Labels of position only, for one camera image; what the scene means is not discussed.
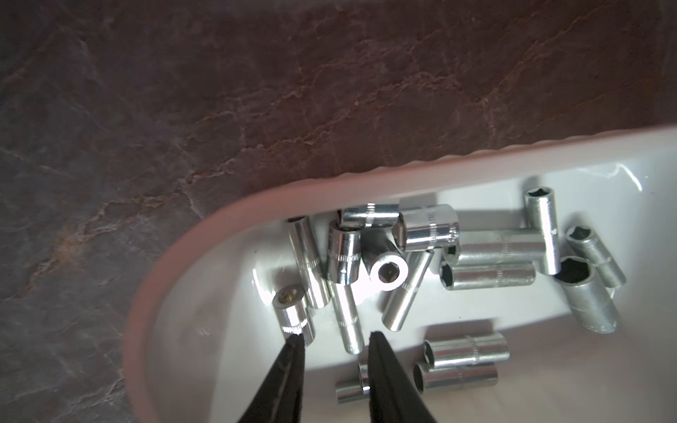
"shiny metal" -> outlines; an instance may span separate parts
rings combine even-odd
[[[532,228],[461,231],[457,245],[443,251],[454,266],[526,263],[543,258],[546,242],[540,230]]]
[[[549,187],[536,187],[525,191],[524,201],[527,209],[527,224],[543,234],[546,253],[536,261],[536,270],[544,275],[559,272],[560,252],[557,214],[554,206],[554,190]]]
[[[399,204],[367,203],[346,207],[338,211],[338,226],[361,229],[363,227],[393,226],[399,219]]]
[[[320,260],[318,245],[315,243],[310,226],[310,218],[298,216],[287,219],[287,230],[301,274],[301,281],[306,287],[308,304],[314,309],[324,308],[329,304],[331,296],[324,279],[322,260]]]
[[[625,274],[591,227],[579,225],[569,228],[567,241],[576,254],[588,259],[596,267],[606,287],[618,288],[626,284],[628,280]]]
[[[618,311],[590,261],[563,257],[562,270],[553,279],[564,290],[569,308],[581,326],[598,334],[616,331]]]
[[[346,404],[361,399],[369,399],[359,382],[339,382],[336,384],[336,400],[339,404]]]
[[[350,354],[360,354],[364,349],[364,337],[353,298],[353,289],[350,285],[339,285],[333,282],[330,282],[329,286],[332,290],[332,303],[343,347]]]
[[[301,334],[306,347],[313,342],[315,328],[308,314],[308,301],[303,285],[289,285],[279,290],[273,297],[273,308],[285,339],[291,334]]]
[[[329,223],[327,249],[327,282],[349,285],[359,277],[361,247],[358,229],[341,229],[336,221]]]
[[[461,390],[497,383],[498,371],[492,363],[448,368],[431,368],[422,361],[414,365],[414,384],[420,393],[432,388]]]
[[[393,237],[407,252],[456,245],[458,215],[448,204],[401,210]]]
[[[409,274],[409,266],[383,229],[364,229],[360,236],[362,261],[369,280],[382,291],[401,286]]]
[[[439,264],[439,281],[449,291],[526,286],[535,280],[533,263],[451,266],[442,261]]]
[[[407,318],[409,309],[416,298],[418,287],[423,281],[423,275],[430,265],[433,258],[433,251],[414,251],[408,252],[406,261],[409,266],[409,275],[402,286],[393,291],[385,306],[385,311],[381,321],[386,328],[396,332],[402,329],[404,319]]]
[[[508,341],[498,332],[459,336],[448,340],[423,341],[425,361],[432,368],[477,365],[510,358]]]
[[[369,399],[369,371],[366,363],[358,363],[359,380],[357,382],[339,382],[336,384],[336,400],[345,404],[360,399]]]

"deep socket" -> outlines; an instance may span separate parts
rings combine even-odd
[[[342,208],[338,211],[338,226],[363,227],[393,226],[399,219],[398,204],[367,203],[363,206]]]
[[[284,338],[301,334],[307,347],[315,339],[315,328],[308,314],[308,302],[303,285],[289,285],[273,297],[275,316],[280,323]]]
[[[443,261],[439,266],[439,280],[449,291],[527,286],[536,280],[536,269],[533,263],[451,266]]]
[[[571,313],[581,326],[598,334],[616,331],[618,311],[595,267],[581,257],[563,257],[562,270],[553,279],[567,297]]]
[[[608,288],[618,288],[628,281],[597,233],[589,226],[569,228],[567,241],[576,254],[588,259],[596,268],[600,279]]]
[[[443,251],[454,266],[526,263],[543,259],[546,242],[540,230],[532,228],[461,231],[458,244]]]
[[[362,261],[371,284],[379,290],[392,291],[401,286],[409,266],[383,229],[364,229],[360,235]]]
[[[510,358],[508,341],[498,332],[486,335],[459,336],[447,340],[425,340],[425,361],[432,368],[477,365],[506,361]]]
[[[456,245],[458,215],[448,204],[407,208],[393,226],[393,237],[404,251],[423,251]]]
[[[498,371],[492,363],[448,368],[431,368],[422,361],[414,365],[414,384],[420,393],[432,388],[461,390],[496,383]]]
[[[416,298],[418,288],[423,282],[423,275],[433,258],[433,251],[414,251],[406,255],[409,275],[402,286],[394,290],[388,299],[381,321],[386,328],[396,332],[402,329],[409,309]]]
[[[310,226],[310,218],[298,216],[288,219],[287,230],[301,281],[306,287],[308,304],[314,309],[321,309],[329,304],[330,293],[324,279],[322,260]]]
[[[559,233],[554,205],[554,190],[536,187],[525,191],[527,224],[543,234],[546,253],[535,262],[536,270],[544,275],[554,275],[560,269]]]

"marble surface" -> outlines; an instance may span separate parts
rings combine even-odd
[[[652,1],[4,1],[0,415],[135,421],[146,272],[305,178],[677,120]]]

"black pliers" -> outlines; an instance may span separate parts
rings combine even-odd
[[[369,411],[372,423],[435,423],[381,332],[369,338]],[[298,423],[305,344],[287,338],[240,423]]]

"white plastic tray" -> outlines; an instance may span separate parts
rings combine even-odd
[[[440,423],[677,421],[676,135],[666,128],[478,152],[302,181],[221,209],[182,237],[139,289],[123,357],[135,411],[144,423],[237,421],[284,342],[270,307],[279,286],[297,281],[284,218],[314,214],[323,254],[327,210],[393,199],[447,203],[462,229],[516,227],[522,191],[547,185],[561,229],[591,224],[628,276],[614,293],[619,332],[578,327],[542,275],[528,287],[448,292],[433,260],[398,333],[381,324],[384,295],[369,290],[362,269],[353,287],[365,338],[384,332],[409,371],[426,335],[506,335],[512,358],[498,364],[497,386],[424,395]],[[368,422],[366,402],[336,404],[335,382],[357,378],[357,366],[332,307],[313,321],[302,421]]]

